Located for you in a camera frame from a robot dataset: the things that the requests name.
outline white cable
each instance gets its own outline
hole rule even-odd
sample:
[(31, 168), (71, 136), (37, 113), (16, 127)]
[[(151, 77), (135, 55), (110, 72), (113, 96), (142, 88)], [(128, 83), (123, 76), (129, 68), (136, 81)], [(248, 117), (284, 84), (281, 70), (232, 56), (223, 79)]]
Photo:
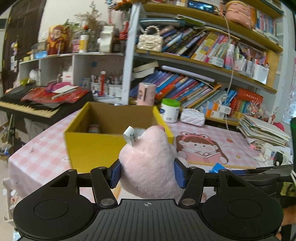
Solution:
[[(224, 16), (224, 14), (222, 14), (222, 13), (220, 13), (219, 11), (216, 11), (216, 12), (218, 12), (220, 15), (222, 15), (223, 16), (223, 18), (225, 19), (225, 21), (226, 21), (226, 26), (227, 26), (227, 31), (228, 31), (228, 48), (229, 48), (229, 46), (230, 46), (230, 43), (231, 43), (231, 36), (230, 36), (230, 29), (229, 29), (229, 25), (228, 25), (228, 20), (227, 20), (227, 18)], [(228, 93), (229, 93), (229, 90), (230, 90), (230, 87), (231, 87), (231, 85), (232, 85), (232, 80), (233, 80), (233, 75), (234, 75), (234, 60), (232, 61), (232, 70), (231, 70), (231, 77), (230, 77), (230, 82), (229, 82), (229, 86), (228, 86), (228, 89), (227, 89), (227, 95), (228, 95)], [(225, 114), (225, 124), (226, 124), (226, 129), (227, 129), (227, 131), (228, 131), (228, 133), (229, 133), (229, 136), (230, 136), (230, 138), (231, 138), (231, 140), (234, 142), (234, 144), (235, 145), (237, 145), (237, 147), (239, 148), (239, 149), (241, 149), (247, 156), (249, 156), (250, 158), (252, 158), (252, 159), (254, 159), (259, 165), (260, 165), (260, 163), (264, 163), (265, 164), (265, 162), (260, 162), (260, 161), (258, 161), (258, 160), (256, 160), (253, 156), (251, 156), (251, 155), (249, 155), (248, 153), (246, 153), (245, 152), (245, 150), (243, 150), (235, 141), (234, 141), (234, 138), (232, 137), (232, 135), (231, 135), (231, 131), (229, 130), (229, 128), (228, 128), (228, 123), (227, 123), (227, 115)]]

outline white paper tag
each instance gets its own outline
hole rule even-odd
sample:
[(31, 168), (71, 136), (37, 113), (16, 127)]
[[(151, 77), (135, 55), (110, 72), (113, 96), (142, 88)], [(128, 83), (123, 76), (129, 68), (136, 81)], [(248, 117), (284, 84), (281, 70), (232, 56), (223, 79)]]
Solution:
[(131, 126), (129, 126), (125, 132), (123, 133), (123, 138), (125, 139), (125, 141), (131, 145), (132, 147), (135, 145), (135, 143), (138, 141), (138, 135), (136, 133), (136, 131), (134, 130), (134, 128), (132, 128)]

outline stack of papers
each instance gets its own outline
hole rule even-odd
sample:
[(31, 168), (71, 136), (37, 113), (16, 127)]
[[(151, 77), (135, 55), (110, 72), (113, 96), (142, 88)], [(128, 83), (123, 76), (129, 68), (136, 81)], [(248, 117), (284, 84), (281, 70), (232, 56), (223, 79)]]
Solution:
[(238, 129), (246, 137), (250, 145), (261, 150), (261, 145), (270, 143), (273, 146), (286, 146), (290, 136), (275, 125), (244, 115), (239, 120)]

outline cartoon girl illustration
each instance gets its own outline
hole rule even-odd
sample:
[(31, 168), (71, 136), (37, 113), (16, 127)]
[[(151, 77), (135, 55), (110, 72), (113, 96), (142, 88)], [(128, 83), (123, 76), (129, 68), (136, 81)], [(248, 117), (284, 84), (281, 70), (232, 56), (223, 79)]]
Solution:
[(207, 135), (181, 132), (176, 137), (178, 156), (185, 158), (190, 163), (220, 163), (227, 164), (228, 158), (222, 152), (217, 142)]

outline white handbag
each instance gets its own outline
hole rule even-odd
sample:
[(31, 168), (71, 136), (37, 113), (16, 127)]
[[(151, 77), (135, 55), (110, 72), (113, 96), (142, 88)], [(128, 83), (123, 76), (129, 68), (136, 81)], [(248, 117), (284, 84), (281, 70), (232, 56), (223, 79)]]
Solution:
[(201, 127), (205, 124), (205, 115), (195, 109), (183, 109), (180, 120)]
[[(157, 35), (147, 34), (147, 31), (151, 28), (156, 29)], [(163, 47), (163, 37), (160, 36), (159, 28), (154, 25), (147, 27), (144, 31), (144, 34), (141, 34), (139, 36), (139, 42), (137, 44), (138, 49), (161, 52), (162, 47)]]

